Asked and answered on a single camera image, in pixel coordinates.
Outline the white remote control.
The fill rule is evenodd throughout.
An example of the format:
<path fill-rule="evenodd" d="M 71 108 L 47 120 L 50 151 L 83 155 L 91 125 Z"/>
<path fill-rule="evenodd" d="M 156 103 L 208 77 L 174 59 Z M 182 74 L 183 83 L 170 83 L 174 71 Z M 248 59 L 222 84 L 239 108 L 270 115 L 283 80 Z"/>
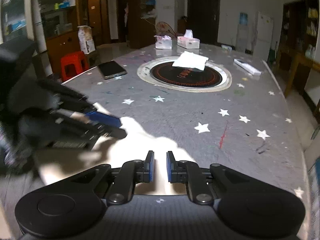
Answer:
<path fill-rule="evenodd" d="M 234 63 L 253 76 L 260 76 L 261 75 L 261 71 L 254 68 L 252 65 L 250 65 L 249 63 L 247 63 L 243 60 L 234 59 Z"/>

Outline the polka dot play tent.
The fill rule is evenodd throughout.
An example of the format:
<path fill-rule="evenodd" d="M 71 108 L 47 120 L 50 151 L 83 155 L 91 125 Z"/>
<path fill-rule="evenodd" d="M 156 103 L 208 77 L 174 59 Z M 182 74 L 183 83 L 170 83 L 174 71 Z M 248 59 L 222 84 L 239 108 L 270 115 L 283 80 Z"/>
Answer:
<path fill-rule="evenodd" d="M 176 37 L 176 33 L 173 28 L 166 22 L 158 22 L 155 25 L 156 35 L 157 36 L 170 36 L 171 38 Z"/>

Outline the small white pink box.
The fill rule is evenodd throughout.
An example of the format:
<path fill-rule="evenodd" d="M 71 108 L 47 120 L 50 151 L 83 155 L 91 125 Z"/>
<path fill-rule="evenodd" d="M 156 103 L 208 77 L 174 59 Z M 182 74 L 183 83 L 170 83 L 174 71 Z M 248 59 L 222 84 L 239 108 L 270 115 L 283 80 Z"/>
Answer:
<path fill-rule="evenodd" d="M 156 38 L 156 43 L 155 43 L 156 49 L 172 50 L 172 38 L 170 36 L 155 35 L 154 37 Z"/>

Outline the round induction cooktop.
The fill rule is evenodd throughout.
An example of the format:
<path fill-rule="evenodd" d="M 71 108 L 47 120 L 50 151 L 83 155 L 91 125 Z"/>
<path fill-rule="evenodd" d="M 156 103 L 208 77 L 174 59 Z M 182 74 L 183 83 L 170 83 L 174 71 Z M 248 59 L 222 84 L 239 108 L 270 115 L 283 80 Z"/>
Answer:
<path fill-rule="evenodd" d="M 177 56 L 161 57 L 139 66 L 140 79 L 155 86 L 189 93 L 211 93 L 228 89 L 232 75 L 221 64 L 207 61 L 204 70 L 174 67 Z"/>

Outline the red plastic stool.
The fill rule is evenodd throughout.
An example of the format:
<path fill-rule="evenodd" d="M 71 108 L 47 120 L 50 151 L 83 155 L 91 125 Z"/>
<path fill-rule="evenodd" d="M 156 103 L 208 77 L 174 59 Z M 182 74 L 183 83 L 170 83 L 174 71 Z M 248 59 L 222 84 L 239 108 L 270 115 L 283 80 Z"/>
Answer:
<path fill-rule="evenodd" d="M 76 51 L 63 56 L 60 63 L 63 82 L 89 70 L 89 64 L 83 51 Z"/>

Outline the white refrigerator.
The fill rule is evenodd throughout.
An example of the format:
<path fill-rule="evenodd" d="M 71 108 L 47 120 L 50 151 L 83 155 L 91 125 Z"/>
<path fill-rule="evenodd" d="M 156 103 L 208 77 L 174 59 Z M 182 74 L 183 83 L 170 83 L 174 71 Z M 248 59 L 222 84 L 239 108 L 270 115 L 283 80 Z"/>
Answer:
<path fill-rule="evenodd" d="M 273 18 L 258 11 L 254 26 L 253 55 L 267 61 L 272 44 Z"/>

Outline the water dispenser with blue bottle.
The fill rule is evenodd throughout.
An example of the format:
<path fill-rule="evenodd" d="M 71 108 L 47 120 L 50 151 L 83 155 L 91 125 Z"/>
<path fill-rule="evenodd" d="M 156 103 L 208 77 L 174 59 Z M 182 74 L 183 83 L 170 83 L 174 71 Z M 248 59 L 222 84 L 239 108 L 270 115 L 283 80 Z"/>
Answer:
<path fill-rule="evenodd" d="M 244 53 L 247 48 L 247 42 L 248 42 L 248 14 L 245 12 L 240 13 L 239 17 L 239 24 L 238 24 L 238 30 L 237 30 L 237 36 L 236 36 L 236 50 L 239 52 Z"/>

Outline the white paper bag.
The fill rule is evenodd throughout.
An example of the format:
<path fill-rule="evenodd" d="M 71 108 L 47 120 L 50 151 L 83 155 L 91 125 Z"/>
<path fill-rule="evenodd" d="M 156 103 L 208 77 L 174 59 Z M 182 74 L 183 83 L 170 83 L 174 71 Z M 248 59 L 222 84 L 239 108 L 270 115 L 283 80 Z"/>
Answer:
<path fill-rule="evenodd" d="M 95 45 L 92 36 L 92 28 L 87 25 L 78 26 L 78 39 L 80 49 L 88 55 L 95 51 Z"/>

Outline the white pink tissue box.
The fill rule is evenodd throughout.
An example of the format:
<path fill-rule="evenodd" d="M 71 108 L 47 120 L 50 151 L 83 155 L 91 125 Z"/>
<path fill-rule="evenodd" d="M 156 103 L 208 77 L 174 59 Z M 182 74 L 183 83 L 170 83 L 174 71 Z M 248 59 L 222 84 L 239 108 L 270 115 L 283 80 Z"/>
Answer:
<path fill-rule="evenodd" d="M 193 31 L 187 29 L 183 36 L 177 37 L 177 45 L 185 49 L 199 49 L 200 40 L 193 37 Z"/>

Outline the cream sweater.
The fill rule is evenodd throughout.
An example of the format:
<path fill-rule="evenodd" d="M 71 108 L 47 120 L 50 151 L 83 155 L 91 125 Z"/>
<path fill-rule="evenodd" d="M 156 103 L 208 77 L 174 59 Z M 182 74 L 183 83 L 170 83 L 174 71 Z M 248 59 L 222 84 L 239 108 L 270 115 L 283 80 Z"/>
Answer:
<path fill-rule="evenodd" d="M 40 178 L 49 185 L 75 175 L 99 164 L 121 167 L 130 160 L 143 160 L 149 151 L 155 153 L 155 174 L 153 182 L 139 184 L 135 192 L 149 195 L 185 194 L 182 183 L 168 181 L 166 155 L 172 151 L 177 159 L 193 161 L 186 149 L 186 142 L 180 142 L 189 124 L 199 111 L 187 105 L 135 100 L 130 105 L 120 104 L 115 109 L 99 103 L 99 113 L 120 114 L 121 128 L 127 136 L 124 139 L 100 137 L 92 150 L 52 149 L 40 150 L 35 154 L 35 163 Z"/>

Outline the white tissue paper sheet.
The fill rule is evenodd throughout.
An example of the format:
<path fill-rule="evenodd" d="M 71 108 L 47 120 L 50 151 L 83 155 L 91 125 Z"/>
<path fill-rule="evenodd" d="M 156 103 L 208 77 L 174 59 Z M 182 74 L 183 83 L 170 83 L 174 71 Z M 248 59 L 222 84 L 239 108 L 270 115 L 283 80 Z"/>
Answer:
<path fill-rule="evenodd" d="M 208 60 L 208 57 L 185 51 L 173 62 L 172 66 L 204 71 Z"/>

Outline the black smartphone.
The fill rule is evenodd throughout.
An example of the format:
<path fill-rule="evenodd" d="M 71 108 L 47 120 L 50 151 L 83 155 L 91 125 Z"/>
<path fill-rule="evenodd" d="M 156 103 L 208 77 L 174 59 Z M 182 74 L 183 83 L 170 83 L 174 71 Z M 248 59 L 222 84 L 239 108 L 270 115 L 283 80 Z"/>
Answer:
<path fill-rule="evenodd" d="M 99 72 L 105 80 L 126 75 L 127 71 L 116 61 L 108 61 L 97 66 Z"/>

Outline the dark wooden side table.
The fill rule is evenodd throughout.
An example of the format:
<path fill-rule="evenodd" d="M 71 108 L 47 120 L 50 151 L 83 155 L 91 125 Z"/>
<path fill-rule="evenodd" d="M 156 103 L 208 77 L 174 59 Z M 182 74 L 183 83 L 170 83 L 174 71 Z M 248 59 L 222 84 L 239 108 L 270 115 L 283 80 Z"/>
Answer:
<path fill-rule="evenodd" d="M 276 61 L 272 66 L 274 74 L 281 69 L 282 59 L 290 60 L 284 96 L 288 97 L 292 87 L 295 87 L 307 103 L 311 104 L 313 114 L 317 115 L 319 113 L 319 62 L 281 43 L 278 47 Z"/>

